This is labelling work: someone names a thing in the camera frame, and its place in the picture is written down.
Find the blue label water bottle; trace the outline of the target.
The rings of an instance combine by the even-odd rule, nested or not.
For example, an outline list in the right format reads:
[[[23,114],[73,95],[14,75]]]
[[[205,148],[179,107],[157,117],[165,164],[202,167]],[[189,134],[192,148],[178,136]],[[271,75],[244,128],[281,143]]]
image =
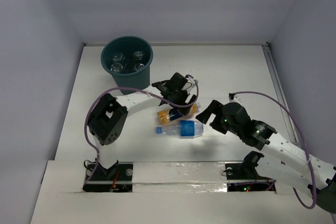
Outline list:
[[[155,133],[158,135],[195,138],[203,135],[204,126],[197,121],[180,120],[178,124],[156,127]]]

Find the clear bottle front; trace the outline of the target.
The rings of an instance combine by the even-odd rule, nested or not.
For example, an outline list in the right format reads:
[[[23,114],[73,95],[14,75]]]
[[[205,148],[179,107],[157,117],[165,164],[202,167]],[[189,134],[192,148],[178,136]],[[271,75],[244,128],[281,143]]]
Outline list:
[[[119,62],[114,62],[111,66],[110,66],[110,70],[113,73],[121,73],[123,70],[123,64],[119,63]]]

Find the orange drink bottle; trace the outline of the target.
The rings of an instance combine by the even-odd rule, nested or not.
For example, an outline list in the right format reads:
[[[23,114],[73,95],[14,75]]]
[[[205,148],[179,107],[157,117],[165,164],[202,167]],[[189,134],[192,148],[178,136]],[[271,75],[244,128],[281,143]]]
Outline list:
[[[196,102],[191,106],[189,111],[186,113],[182,113],[178,109],[163,110],[163,111],[158,112],[158,120],[161,125],[166,125],[177,119],[180,119],[186,116],[191,116],[195,114],[200,108],[201,108],[201,104],[199,102]]]

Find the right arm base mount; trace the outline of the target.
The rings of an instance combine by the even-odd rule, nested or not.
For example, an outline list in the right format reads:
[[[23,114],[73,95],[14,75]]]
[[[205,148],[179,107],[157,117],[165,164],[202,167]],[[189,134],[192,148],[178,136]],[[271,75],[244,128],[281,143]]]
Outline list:
[[[268,177],[260,176],[256,167],[263,154],[251,151],[241,162],[226,163],[222,176],[227,179],[228,192],[276,192],[275,181]]]

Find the crushed bottle blue label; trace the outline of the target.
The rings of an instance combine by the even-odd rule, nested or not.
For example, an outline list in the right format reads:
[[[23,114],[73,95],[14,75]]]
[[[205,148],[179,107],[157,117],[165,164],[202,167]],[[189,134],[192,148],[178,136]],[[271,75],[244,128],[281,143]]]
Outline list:
[[[125,56],[123,53],[121,52],[116,52],[113,56],[112,56],[112,62],[123,62],[125,60]]]

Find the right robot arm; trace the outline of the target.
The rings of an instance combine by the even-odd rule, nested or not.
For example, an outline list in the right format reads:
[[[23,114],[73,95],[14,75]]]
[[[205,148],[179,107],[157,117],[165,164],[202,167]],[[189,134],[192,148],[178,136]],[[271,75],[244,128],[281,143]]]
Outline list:
[[[213,100],[196,119],[223,134],[230,132],[246,145],[255,148],[251,160],[242,164],[248,178],[256,175],[284,183],[310,196],[323,210],[335,213],[335,165],[326,163],[285,139],[272,126],[252,120],[240,102],[227,104]]]

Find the clear bottle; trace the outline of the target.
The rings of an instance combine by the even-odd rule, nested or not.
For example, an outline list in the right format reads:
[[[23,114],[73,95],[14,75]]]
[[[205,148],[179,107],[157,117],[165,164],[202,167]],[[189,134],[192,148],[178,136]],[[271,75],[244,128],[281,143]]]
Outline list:
[[[123,70],[123,64],[119,63],[119,62],[114,62],[111,66],[110,66],[110,70],[113,73],[121,73]]]
[[[144,51],[137,50],[133,52],[132,58],[134,61],[142,61],[145,58],[145,53]]]
[[[132,71],[133,72],[138,72],[140,71],[145,65],[143,63],[136,63],[133,67],[132,67]]]

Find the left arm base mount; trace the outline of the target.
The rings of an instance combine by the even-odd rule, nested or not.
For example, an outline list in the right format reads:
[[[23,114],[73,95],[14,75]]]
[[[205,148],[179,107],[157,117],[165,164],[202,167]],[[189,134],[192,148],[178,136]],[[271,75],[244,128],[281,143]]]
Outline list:
[[[130,193],[133,191],[133,162],[117,161],[104,168],[96,161],[85,160],[85,181],[82,190],[88,193]]]

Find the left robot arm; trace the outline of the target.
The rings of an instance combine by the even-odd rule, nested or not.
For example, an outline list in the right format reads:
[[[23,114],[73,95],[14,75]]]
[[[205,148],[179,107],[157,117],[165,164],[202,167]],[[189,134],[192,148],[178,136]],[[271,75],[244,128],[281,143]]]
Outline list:
[[[108,156],[103,150],[120,137],[127,117],[164,104],[185,114],[197,101],[199,92],[198,80],[176,72],[170,79],[154,82],[143,90],[116,87],[100,94],[84,123],[85,139],[96,151],[90,176],[96,170],[104,179],[115,176],[118,162],[103,161]]]

